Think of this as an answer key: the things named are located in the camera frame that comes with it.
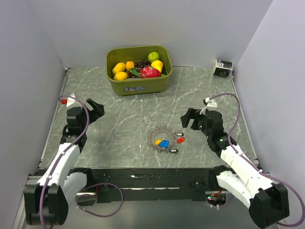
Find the black key tag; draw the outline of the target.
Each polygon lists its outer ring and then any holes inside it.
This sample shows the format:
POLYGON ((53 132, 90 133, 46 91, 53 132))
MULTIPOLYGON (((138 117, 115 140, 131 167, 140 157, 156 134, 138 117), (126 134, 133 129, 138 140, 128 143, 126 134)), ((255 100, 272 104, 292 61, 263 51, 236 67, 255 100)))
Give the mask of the black key tag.
POLYGON ((178 153, 179 153, 179 150, 178 150, 178 149, 170 149, 170 150, 169 150, 169 153, 178 154, 178 153))

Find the red key tag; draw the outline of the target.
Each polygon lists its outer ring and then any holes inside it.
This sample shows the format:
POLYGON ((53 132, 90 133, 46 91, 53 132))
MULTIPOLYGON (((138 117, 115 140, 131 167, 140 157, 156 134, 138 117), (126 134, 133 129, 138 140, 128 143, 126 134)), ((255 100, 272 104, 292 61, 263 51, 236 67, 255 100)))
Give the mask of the red key tag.
POLYGON ((177 143, 182 143, 182 142, 184 142, 185 141, 185 138, 184 137, 181 137, 181 138, 179 138, 178 140, 177 140, 177 143))

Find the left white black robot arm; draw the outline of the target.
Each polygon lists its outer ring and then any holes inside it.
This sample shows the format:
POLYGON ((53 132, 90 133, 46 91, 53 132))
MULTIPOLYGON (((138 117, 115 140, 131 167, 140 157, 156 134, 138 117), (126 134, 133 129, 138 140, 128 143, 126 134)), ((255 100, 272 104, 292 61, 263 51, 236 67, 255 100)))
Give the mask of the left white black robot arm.
POLYGON ((92 99, 87 99, 87 103, 91 110, 73 94, 66 100, 67 124, 62 130, 56 156, 36 184, 26 185, 23 193, 29 225, 42 225, 44 228, 62 225, 68 216, 69 204, 78 191, 88 192, 94 187, 90 169, 76 168, 70 172, 86 144, 88 126, 105 113, 102 104, 92 99))

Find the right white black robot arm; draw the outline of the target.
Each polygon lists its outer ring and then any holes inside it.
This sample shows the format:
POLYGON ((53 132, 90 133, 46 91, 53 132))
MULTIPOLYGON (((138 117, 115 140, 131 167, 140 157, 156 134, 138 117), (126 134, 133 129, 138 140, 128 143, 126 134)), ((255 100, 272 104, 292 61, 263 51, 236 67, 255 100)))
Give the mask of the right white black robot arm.
POLYGON ((186 128, 193 120, 192 130, 200 130, 207 138, 209 148, 228 166, 217 166, 209 171, 209 187, 224 188, 248 209, 252 221, 261 229, 290 215, 286 187, 260 174, 258 168, 245 156, 235 140, 229 140, 224 131, 220 112, 189 108, 181 116, 186 128))

